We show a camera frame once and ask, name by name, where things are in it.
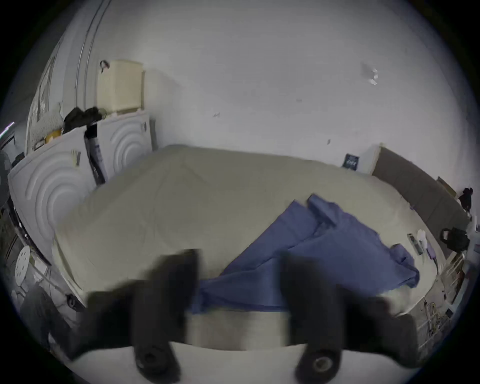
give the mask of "blue sheet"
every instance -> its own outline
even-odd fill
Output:
[[[332,283],[363,296],[404,284],[412,288],[420,278],[402,245],[386,247],[374,230],[313,194],[306,207],[292,202],[219,277],[200,281],[192,312],[214,307],[285,311],[277,271],[281,250],[313,258]]]

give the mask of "mattress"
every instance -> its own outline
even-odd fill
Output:
[[[287,156],[168,146],[112,178],[57,227],[54,263],[77,297],[142,278],[162,255],[201,250],[200,278],[218,276],[287,206],[315,193],[377,231],[386,246],[402,244],[420,272],[415,288],[385,292],[391,312],[410,311],[430,290],[437,270],[418,256],[408,233],[419,215],[391,185],[370,175]],[[286,344],[288,316],[278,312],[213,310],[189,315],[187,342],[218,349]]]

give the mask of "beige basket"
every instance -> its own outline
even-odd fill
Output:
[[[108,114],[142,107],[143,64],[112,60],[98,70],[97,107]]]

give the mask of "brown headboard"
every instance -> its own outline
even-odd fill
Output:
[[[395,152],[380,147],[372,175],[395,187],[437,240],[443,228],[467,228],[470,219],[454,197],[439,182]],[[448,257],[451,251],[444,243],[439,241],[439,244]]]

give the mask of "phone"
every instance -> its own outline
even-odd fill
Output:
[[[409,233],[407,235],[408,239],[410,240],[410,242],[412,243],[413,247],[415,248],[415,250],[417,251],[417,253],[419,255],[423,254],[423,249],[422,247],[420,246],[419,242],[417,241],[417,239],[415,238],[415,236],[413,236],[411,233]]]

